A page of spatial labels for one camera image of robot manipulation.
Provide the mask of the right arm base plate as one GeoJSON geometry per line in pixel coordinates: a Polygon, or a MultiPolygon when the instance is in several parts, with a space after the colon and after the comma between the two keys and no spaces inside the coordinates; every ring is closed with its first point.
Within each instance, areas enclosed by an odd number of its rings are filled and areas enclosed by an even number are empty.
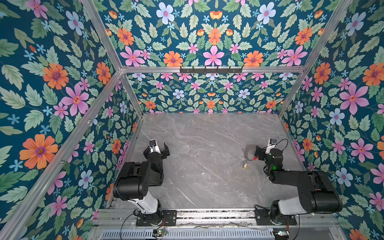
{"type": "Polygon", "coordinates": [[[266,209],[254,209],[254,213],[258,226],[296,226],[298,224],[293,215],[273,217],[266,209]]]}

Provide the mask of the silver keyring with keys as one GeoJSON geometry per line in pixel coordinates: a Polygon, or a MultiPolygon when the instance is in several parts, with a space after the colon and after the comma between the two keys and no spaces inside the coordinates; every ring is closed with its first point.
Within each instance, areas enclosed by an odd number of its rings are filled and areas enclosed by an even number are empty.
{"type": "Polygon", "coordinates": [[[249,162],[254,160],[256,149],[257,149],[256,145],[246,145],[245,148],[243,149],[243,155],[244,155],[243,169],[246,170],[248,168],[249,162]]]}

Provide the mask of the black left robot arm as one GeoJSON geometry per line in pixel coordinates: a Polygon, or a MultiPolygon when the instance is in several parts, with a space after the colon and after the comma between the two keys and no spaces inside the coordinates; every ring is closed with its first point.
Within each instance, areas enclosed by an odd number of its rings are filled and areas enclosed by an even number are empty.
{"type": "Polygon", "coordinates": [[[145,161],[124,163],[113,187],[113,196],[136,206],[142,218],[161,220],[162,206],[154,198],[150,187],[160,187],[164,181],[163,160],[170,156],[169,147],[161,149],[156,140],[151,140],[144,150],[145,161]]]}

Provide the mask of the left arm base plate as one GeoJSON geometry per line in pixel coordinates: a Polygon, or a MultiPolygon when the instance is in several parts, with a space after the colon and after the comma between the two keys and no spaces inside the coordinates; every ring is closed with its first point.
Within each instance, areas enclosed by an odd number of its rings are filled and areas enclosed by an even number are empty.
{"type": "Polygon", "coordinates": [[[142,214],[137,216],[137,227],[174,227],[176,226],[178,211],[161,210],[154,214],[142,214]]]}

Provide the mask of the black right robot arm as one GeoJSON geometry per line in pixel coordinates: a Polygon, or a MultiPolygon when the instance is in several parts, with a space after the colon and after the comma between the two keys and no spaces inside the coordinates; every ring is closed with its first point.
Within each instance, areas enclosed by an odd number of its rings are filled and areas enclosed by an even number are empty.
{"type": "Polygon", "coordinates": [[[276,185],[295,187],[298,195],[286,200],[275,200],[267,210],[273,223],[305,214],[333,214],[343,209],[343,202],[323,171],[289,171],[283,168],[283,151],[272,146],[256,146],[255,160],[265,163],[268,180],[276,185]]]}

